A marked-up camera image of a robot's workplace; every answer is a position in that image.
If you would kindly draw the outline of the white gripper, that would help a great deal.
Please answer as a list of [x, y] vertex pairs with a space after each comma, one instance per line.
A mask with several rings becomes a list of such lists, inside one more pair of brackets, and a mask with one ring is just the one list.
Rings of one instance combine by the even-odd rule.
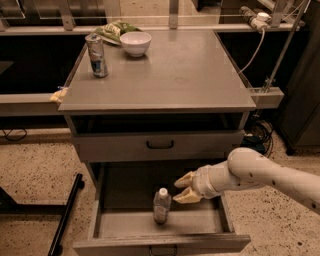
[[186, 188], [173, 199], [180, 204], [198, 203], [202, 198], [212, 199], [221, 193], [213, 186], [211, 179], [215, 174], [213, 166], [203, 166], [195, 172], [190, 171], [174, 182], [177, 188]]

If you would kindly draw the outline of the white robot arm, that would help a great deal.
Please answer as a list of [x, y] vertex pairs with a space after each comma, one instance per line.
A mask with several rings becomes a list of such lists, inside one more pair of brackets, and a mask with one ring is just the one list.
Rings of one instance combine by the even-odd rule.
[[320, 214], [320, 177], [277, 164], [255, 150], [241, 147], [226, 161], [205, 165], [175, 181], [183, 191], [173, 199], [180, 204], [212, 199], [225, 191], [270, 186]]

